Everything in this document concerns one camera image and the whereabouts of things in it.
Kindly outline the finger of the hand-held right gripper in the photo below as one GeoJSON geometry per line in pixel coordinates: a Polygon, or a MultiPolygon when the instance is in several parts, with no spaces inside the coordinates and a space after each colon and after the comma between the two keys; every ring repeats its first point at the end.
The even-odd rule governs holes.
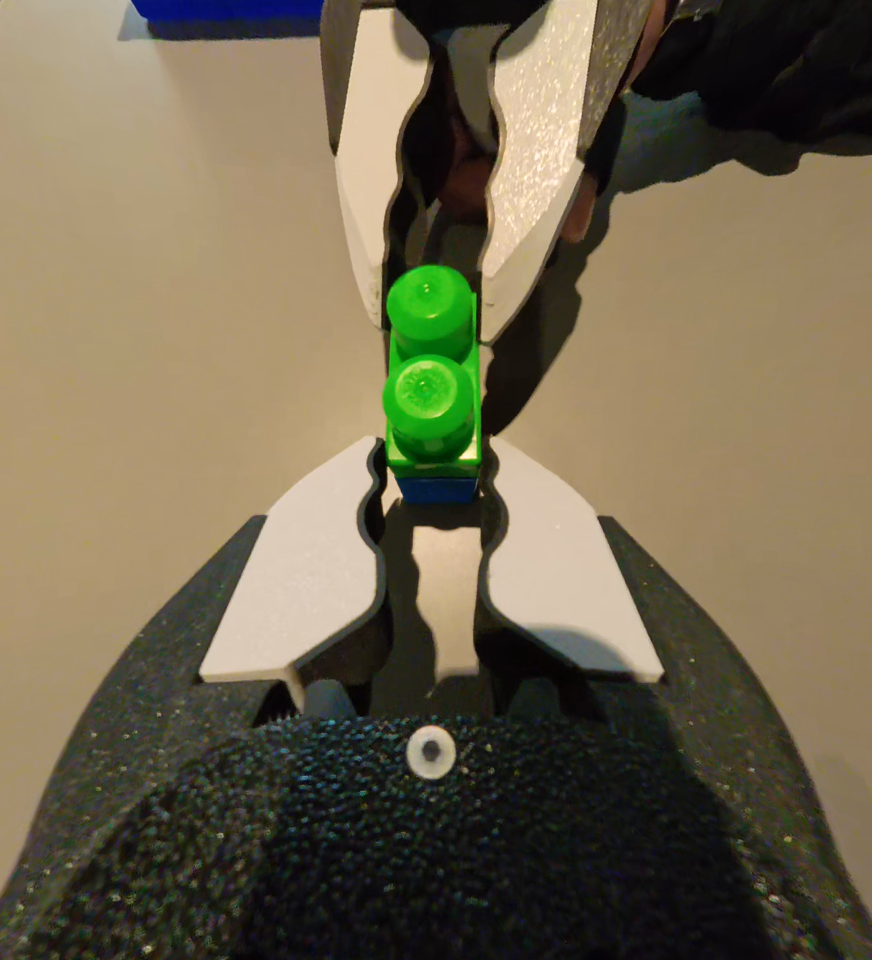
{"type": "Polygon", "coordinates": [[[498,46],[490,101],[501,140],[480,260],[485,343],[500,336],[538,283],[652,6],[546,2],[498,46]]]}
{"type": "Polygon", "coordinates": [[[402,140],[429,87],[430,44],[395,2],[326,1],[321,62],[350,266],[370,322],[381,330],[402,140]]]}

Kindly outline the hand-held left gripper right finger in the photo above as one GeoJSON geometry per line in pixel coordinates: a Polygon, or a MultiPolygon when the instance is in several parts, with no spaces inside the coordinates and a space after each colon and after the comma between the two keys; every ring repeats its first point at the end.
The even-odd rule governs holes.
{"type": "Polygon", "coordinates": [[[481,482],[477,596],[499,626],[586,675],[658,683],[664,667],[597,511],[503,438],[481,482]]]}

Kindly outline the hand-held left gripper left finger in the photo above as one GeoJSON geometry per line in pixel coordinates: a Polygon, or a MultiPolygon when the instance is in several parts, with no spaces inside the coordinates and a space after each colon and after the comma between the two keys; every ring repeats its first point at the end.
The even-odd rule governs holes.
{"type": "Polygon", "coordinates": [[[265,515],[200,666],[206,683],[282,682],[301,709],[319,681],[359,714],[389,656],[381,438],[365,437],[302,478],[265,515]]]}

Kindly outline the blue mega block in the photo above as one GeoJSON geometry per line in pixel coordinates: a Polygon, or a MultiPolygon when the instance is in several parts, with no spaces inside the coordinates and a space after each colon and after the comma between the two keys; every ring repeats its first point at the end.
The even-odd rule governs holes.
{"type": "Polygon", "coordinates": [[[411,506],[466,505],[476,497],[477,477],[397,476],[402,499],[411,506]]]}

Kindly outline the green mega block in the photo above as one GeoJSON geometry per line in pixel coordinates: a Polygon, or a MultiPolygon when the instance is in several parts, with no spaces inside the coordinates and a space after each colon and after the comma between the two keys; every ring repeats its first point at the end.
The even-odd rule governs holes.
{"type": "Polygon", "coordinates": [[[398,478],[475,479],[482,464],[477,296],[457,270],[408,270],[387,296],[386,455],[398,478]]]}

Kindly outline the person's right hand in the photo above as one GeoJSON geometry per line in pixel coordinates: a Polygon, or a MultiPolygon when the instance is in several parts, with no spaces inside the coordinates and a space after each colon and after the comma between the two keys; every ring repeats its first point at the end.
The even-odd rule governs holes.
{"type": "MultiPolygon", "coordinates": [[[[622,94],[647,66],[666,29],[672,2],[655,1],[651,6],[639,45],[631,56],[629,70],[616,90],[622,94]]],[[[446,82],[449,104],[452,160],[448,173],[438,191],[442,208],[456,222],[479,225],[487,219],[486,189],[494,160],[477,145],[467,121],[458,105],[455,81],[446,82]]],[[[585,173],[573,206],[566,216],[561,238],[578,244],[585,238],[592,220],[594,207],[605,184],[607,174],[585,173]]]]}

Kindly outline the blue plastic bin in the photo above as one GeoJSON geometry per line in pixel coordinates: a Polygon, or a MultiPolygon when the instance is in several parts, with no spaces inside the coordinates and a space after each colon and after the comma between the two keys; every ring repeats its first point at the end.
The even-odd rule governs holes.
{"type": "Polygon", "coordinates": [[[120,39],[166,42],[316,37],[322,1],[131,1],[120,39]]]}

